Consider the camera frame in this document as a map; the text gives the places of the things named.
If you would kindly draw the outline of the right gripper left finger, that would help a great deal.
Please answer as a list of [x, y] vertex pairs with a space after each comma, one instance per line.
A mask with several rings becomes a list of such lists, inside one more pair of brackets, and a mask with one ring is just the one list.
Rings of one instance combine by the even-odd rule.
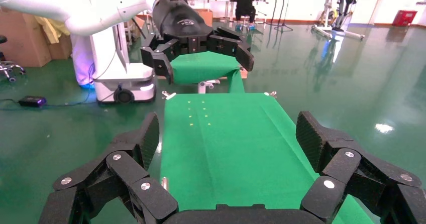
[[138, 223], [164, 223], [178, 203], [148, 172], [159, 134], [156, 113], [148, 113], [138, 129], [116, 135], [98, 157], [60, 176], [39, 223], [90, 223], [116, 198]]

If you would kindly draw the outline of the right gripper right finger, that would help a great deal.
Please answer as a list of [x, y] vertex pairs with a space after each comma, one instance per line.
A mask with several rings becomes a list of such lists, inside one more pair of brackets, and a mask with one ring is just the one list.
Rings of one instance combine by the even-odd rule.
[[366, 152], [347, 133], [297, 117], [296, 139], [318, 178], [300, 208], [332, 223], [346, 197], [359, 199], [381, 223], [425, 223], [425, 190], [413, 173]]

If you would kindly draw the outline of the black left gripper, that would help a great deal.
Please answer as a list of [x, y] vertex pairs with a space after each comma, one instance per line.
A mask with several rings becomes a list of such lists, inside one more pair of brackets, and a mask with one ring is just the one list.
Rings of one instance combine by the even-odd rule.
[[161, 38], [145, 39], [142, 62], [169, 84], [174, 82], [171, 62], [183, 54], [208, 50], [234, 57], [246, 71], [253, 70], [254, 56], [246, 38], [224, 27], [213, 30], [184, 0], [157, 0], [152, 17]]

